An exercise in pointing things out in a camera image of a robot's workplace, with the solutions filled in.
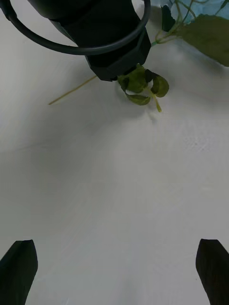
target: black cable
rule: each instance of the black cable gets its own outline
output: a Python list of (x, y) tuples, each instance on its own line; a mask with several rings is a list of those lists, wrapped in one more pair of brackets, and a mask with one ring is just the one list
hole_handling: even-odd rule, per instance
[(36, 42), (37, 44), (48, 48), (53, 51), (57, 51), (60, 53), (66, 53), (66, 54), (73, 54), (73, 55), (98, 55), (98, 54), (104, 54), (108, 53), (114, 50), (117, 50), (131, 41), (133, 41), (144, 29), (146, 26), (149, 16), (150, 16), (150, 9), (151, 9), (151, 3), (150, 0), (144, 0), (145, 3), (145, 10), (144, 10), (144, 15), (139, 22), (138, 26), (134, 31), (132, 31), (130, 34), (127, 36), (123, 37), (122, 39), (107, 44), (103, 45), (100, 47), (92, 47), (92, 48), (79, 48), (79, 47), (71, 47), (71, 46), (66, 46), (62, 45), (59, 43), (55, 43), (53, 41), (47, 40), (36, 33), (32, 32), (30, 29), (28, 29), (23, 23), (21, 23), (15, 11), (13, 10), (10, 0), (1, 0), (0, 1), (0, 7), (2, 8), (5, 16), (7, 17), (8, 20), (12, 22), (12, 24), (26, 37), (31, 39), (32, 41)]

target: white table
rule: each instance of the white table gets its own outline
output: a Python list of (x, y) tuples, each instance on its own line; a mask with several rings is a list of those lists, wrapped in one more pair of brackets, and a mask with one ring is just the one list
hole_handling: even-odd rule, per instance
[(161, 114), (98, 79), (48, 106), (93, 76), (84, 57), (36, 45), (2, 14), (0, 39), (0, 256), (34, 240), (27, 304), (208, 305), (195, 257), (201, 238), (229, 250), (229, 70), (173, 41), (145, 64), (170, 84)]

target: small plant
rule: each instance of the small plant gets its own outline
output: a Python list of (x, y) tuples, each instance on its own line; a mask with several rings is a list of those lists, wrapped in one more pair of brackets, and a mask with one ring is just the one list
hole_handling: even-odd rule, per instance
[[(153, 81), (152, 88), (148, 86), (151, 81)], [(168, 82), (162, 76), (138, 64), (136, 69), (128, 75), (119, 76), (118, 83), (131, 102), (144, 106), (149, 104), (152, 98), (156, 102), (157, 110), (161, 112), (157, 97), (165, 96), (169, 90)], [(129, 94), (126, 91), (131, 91), (135, 94)]]

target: robotic arm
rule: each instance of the robotic arm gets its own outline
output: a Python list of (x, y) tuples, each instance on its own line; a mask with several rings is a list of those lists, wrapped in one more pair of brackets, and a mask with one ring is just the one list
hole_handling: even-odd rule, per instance
[(25, 36), (54, 51), (85, 55), (90, 68), (103, 81), (114, 81), (144, 64), (151, 44), (145, 25), (150, 0), (144, 0), (142, 20), (131, 0), (28, 0), (31, 5), (79, 47), (49, 41), (23, 25), (10, 0), (0, 0), (6, 18)]

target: white surface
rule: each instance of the white surface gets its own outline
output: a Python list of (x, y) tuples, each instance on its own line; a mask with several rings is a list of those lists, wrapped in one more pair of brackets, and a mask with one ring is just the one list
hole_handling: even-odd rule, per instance
[[(69, 43), (18, 2), (30, 28)], [(0, 256), (34, 240), (27, 304), (209, 304), (195, 255), (201, 238), (229, 249), (228, 69), (171, 42), (145, 64), (170, 83), (161, 114), (98, 79), (48, 106), (93, 75), (86, 60), (2, 14), (0, 39)]]

